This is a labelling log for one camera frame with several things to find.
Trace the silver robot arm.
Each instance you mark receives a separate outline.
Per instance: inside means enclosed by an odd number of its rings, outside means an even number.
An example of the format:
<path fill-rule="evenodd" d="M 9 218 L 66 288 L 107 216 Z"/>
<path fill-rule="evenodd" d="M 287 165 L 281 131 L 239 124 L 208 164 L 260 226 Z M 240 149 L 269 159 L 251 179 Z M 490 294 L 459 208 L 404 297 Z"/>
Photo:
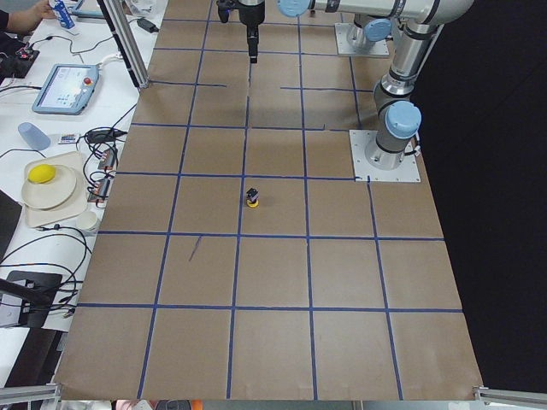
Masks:
<path fill-rule="evenodd" d="M 371 48 L 391 34 L 391 20 L 355 14 L 353 25 L 346 35 L 349 44 L 357 49 Z"/>
<path fill-rule="evenodd" d="M 374 88 L 373 98 L 379 116 L 379 130 L 365 149 L 367 161 L 383 170 L 397 168 L 409 140 L 421 124 L 421 112 L 409 96 L 438 29 L 463 16 L 472 1 L 278 1 L 281 14 L 298 17 L 307 10 L 326 13 L 406 20 L 389 71 Z"/>

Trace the person's hand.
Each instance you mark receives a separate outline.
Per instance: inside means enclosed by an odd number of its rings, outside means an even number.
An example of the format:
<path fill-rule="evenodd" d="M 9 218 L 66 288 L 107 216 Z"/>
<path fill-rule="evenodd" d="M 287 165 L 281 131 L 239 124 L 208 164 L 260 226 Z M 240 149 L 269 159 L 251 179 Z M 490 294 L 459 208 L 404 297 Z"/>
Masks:
<path fill-rule="evenodd" d="M 34 10 L 39 19 L 51 20 L 55 19 L 56 15 L 50 6 L 48 0 L 39 0 L 34 4 Z"/>

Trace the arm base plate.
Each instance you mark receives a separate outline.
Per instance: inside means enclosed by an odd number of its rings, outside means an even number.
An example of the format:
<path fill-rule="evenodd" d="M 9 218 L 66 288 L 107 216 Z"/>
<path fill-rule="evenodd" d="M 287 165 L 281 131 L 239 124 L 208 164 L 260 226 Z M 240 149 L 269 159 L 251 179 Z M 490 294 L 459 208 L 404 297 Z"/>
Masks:
<path fill-rule="evenodd" d="M 350 130 L 354 179 L 360 182 L 420 183 L 411 142 L 399 153 L 382 150 L 375 130 Z"/>
<path fill-rule="evenodd" d="M 390 54 L 386 38 L 391 34 L 391 22 L 387 19 L 371 20 L 363 27 L 336 23 L 335 34 L 341 56 L 387 58 Z"/>

